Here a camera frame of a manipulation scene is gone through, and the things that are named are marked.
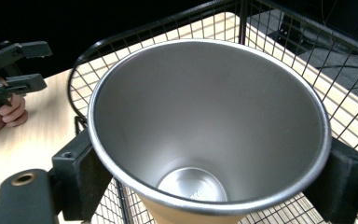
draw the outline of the metal cup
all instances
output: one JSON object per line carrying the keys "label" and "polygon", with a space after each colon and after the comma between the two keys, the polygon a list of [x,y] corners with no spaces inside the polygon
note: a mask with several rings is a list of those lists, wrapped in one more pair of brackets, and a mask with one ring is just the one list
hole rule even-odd
{"label": "metal cup", "polygon": [[177,40],[115,64],[89,105],[91,142],[158,223],[235,223],[298,194],[331,143],[315,91],[242,45]]}

